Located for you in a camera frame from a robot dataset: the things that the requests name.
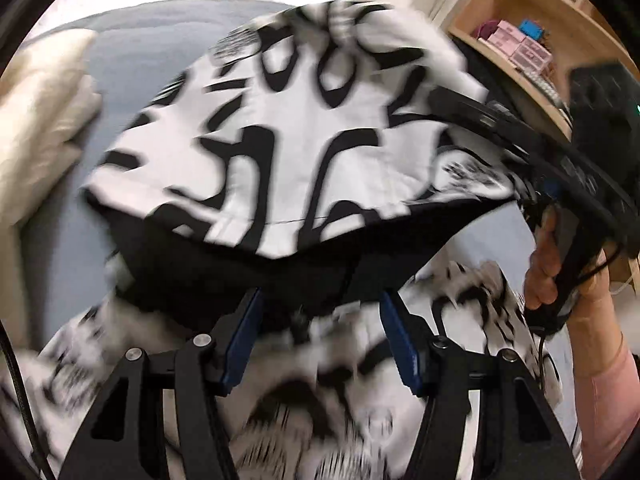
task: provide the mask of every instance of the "human hand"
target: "human hand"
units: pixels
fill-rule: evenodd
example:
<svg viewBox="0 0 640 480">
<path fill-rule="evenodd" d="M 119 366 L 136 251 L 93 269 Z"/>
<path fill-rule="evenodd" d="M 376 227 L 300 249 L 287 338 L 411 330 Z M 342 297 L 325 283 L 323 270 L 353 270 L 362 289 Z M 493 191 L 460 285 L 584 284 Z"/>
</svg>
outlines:
<svg viewBox="0 0 640 480">
<path fill-rule="evenodd" d="M 540 308 L 542 304 L 551 304 L 558 297 L 555 277 L 562 267 L 560 253 L 554 240 L 556 228 L 556 210 L 548 207 L 543 214 L 541 227 L 536 232 L 536 250 L 529 259 L 529 270 L 525 276 L 525 305 L 530 310 Z M 593 269 L 606 261 L 601 251 L 596 264 L 585 269 Z M 609 269 L 606 267 L 578 287 L 580 295 L 587 301 L 582 304 L 596 303 L 609 296 Z"/>
</svg>

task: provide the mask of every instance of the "bookshelf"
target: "bookshelf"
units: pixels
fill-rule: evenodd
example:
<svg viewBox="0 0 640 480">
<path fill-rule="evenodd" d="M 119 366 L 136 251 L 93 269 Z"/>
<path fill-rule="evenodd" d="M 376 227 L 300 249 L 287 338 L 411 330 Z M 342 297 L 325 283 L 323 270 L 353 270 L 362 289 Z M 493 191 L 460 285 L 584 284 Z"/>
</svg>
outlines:
<svg viewBox="0 0 640 480">
<path fill-rule="evenodd" d="M 492 19 L 507 20 L 516 26 L 530 19 L 544 27 L 556 64 L 552 82 L 565 102 L 569 97 L 568 75 L 577 66 L 617 59 L 640 78 L 638 68 L 588 0 L 468 0 L 453 18 L 448 32 L 497 65 L 567 138 L 571 136 L 569 124 L 551 102 L 508 60 L 473 38 L 476 27 Z"/>
</svg>

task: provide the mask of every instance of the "forearm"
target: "forearm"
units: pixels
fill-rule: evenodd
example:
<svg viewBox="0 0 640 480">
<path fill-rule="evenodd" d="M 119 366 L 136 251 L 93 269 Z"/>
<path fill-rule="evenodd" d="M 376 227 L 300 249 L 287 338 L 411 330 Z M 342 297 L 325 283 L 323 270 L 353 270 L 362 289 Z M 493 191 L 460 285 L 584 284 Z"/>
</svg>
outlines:
<svg viewBox="0 0 640 480">
<path fill-rule="evenodd" d="M 582 475 L 599 478 L 640 417 L 640 380 L 610 294 L 582 298 L 567 323 L 574 355 L 575 405 L 582 430 Z"/>
</svg>

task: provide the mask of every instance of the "gray bedding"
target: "gray bedding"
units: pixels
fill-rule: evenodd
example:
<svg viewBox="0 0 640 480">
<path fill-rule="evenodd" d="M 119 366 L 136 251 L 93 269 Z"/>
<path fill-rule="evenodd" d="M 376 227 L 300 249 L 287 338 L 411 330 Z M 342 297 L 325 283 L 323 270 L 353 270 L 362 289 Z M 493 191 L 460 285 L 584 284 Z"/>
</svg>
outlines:
<svg viewBox="0 0 640 480">
<path fill-rule="evenodd" d="M 55 187 L 22 230 L 25 282 L 36 344 L 48 341 L 71 317 L 108 291 L 104 261 L 113 250 L 100 219 L 78 198 L 78 189 L 104 150 L 136 112 L 177 73 L 228 31 L 284 4 L 251 0 L 176 0 L 119 9 L 69 23 L 100 33 L 88 53 L 88 71 L 104 97 L 99 117 L 76 141 L 81 161 Z M 448 245 L 449 256 L 477 265 L 495 260 L 511 286 L 522 290 L 534 247 L 517 208 L 479 219 Z M 557 414 L 565 434 L 575 428 L 572 359 L 566 333 L 550 351 L 564 386 Z"/>
</svg>

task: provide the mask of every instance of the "pink sleeve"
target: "pink sleeve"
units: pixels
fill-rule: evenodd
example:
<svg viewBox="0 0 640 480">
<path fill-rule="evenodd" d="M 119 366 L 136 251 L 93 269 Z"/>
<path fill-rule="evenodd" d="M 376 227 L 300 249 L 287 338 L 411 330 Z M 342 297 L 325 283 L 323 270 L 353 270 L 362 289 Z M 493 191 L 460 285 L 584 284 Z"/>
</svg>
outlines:
<svg viewBox="0 0 640 480">
<path fill-rule="evenodd" d="M 607 370 L 575 378 L 575 407 L 582 430 L 582 476 L 596 480 L 618 455 L 640 418 L 640 380 L 626 342 Z"/>
</svg>

